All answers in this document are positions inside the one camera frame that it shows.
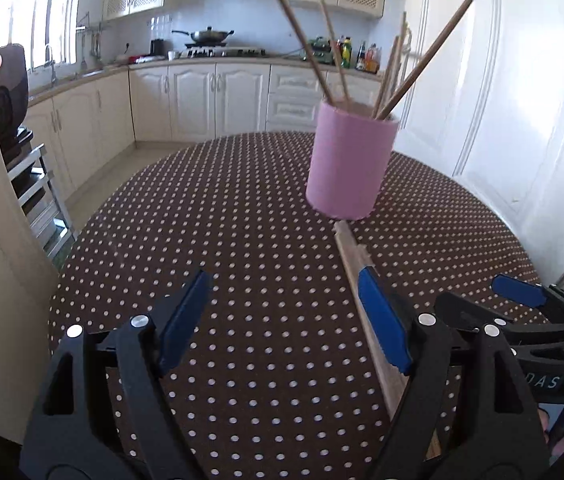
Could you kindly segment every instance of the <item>utensil rack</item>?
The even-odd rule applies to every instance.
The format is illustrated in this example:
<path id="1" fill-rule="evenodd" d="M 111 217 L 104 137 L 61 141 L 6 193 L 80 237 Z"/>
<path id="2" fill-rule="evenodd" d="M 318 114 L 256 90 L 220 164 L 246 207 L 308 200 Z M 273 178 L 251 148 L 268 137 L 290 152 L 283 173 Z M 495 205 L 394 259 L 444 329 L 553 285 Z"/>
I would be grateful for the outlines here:
<path id="1" fill-rule="evenodd" d="M 54 186 L 53 171 L 47 170 L 44 162 L 45 156 L 46 148 L 44 144 L 40 144 L 11 168 L 7 175 L 9 180 L 13 182 L 14 179 L 30 168 L 29 185 L 18 196 L 18 204 L 23 208 L 23 212 L 29 219 L 33 236 L 40 242 L 46 256 L 53 260 L 69 240 L 77 240 L 77 233 L 73 228 L 73 223 L 64 202 L 57 194 Z M 27 212 L 24 209 L 25 204 L 40 190 L 44 190 L 45 193 L 40 196 L 36 204 Z M 50 192 L 51 200 L 42 208 L 40 204 L 44 204 L 42 197 L 46 194 L 46 191 Z"/>

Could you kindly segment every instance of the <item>wok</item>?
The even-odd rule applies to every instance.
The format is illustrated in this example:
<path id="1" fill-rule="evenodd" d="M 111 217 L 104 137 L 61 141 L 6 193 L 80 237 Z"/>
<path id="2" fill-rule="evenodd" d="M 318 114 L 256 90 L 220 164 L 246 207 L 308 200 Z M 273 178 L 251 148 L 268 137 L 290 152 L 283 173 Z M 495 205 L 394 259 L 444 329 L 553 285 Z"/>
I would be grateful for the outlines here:
<path id="1" fill-rule="evenodd" d="M 196 43 L 222 43 L 228 38 L 234 30 L 225 32 L 223 30 L 212 30 L 211 27 L 206 27 L 206 30 L 196 30 L 194 32 L 187 32 L 186 30 L 171 30 L 172 33 L 186 34 L 191 37 L 191 40 Z"/>

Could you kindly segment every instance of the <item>pink cup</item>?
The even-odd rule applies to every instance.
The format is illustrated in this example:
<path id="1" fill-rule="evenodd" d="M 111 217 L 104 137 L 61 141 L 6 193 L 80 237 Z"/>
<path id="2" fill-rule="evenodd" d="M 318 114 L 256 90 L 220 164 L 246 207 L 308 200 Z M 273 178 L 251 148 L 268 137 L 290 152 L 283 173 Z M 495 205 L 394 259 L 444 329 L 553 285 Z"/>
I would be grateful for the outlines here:
<path id="1" fill-rule="evenodd" d="M 322 102 L 306 199 L 331 218 L 359 220 L 373 210 L 399 122 L 371 119 L 372 108 L 350 111 Z"/>

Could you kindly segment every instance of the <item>window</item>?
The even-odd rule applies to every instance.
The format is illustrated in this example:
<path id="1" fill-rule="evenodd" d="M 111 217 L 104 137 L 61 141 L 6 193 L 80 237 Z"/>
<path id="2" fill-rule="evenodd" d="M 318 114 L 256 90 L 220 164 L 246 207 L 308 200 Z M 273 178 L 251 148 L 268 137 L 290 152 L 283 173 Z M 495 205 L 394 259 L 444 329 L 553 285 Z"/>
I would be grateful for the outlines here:
<path id="1" fill-rule="evenodd" d="M 75 63 L 78 0 L 0 0 L 0 46 L 24 47 L 27 69 L 51 60 Z"/>

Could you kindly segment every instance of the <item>metal screw head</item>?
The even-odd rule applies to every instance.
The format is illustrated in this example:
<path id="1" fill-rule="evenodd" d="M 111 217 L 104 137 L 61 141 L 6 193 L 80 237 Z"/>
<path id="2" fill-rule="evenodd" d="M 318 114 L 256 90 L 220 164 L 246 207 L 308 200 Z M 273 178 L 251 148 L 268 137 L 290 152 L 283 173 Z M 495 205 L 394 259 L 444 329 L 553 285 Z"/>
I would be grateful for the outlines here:
<path id="1" fill-rule="evenodd" d="M 417 320 L 424 326 L 433 326 L 437 322 L 435 316 L 433 316 L 433 314 L 428 314 L 427 312 L 420 314 Z"/>
<path id="2" fill-rule="evenodd" d="M 66 335 L 69 337 L 77 337 L 82 333 L 84 329 L 81 325 L 71 325 L 69 328 L 66 329 Z"/>
<path id="3" fill-rule="evenodd" d="M 144 314 L 140 314 L 140 316 L 135 316 L 131 318 L 131 325 L 133 325 L 136 328 L 142 328 L 143 326 L 146 326 L 148 324 L 149 324 L 149 318 Z"/>
<path id="4" fill-rule="evenodd" d="M 497 337 L 499 335 L 499 329 L 495 325 L 486 325 L 484 332 L 491 337 Z"/>

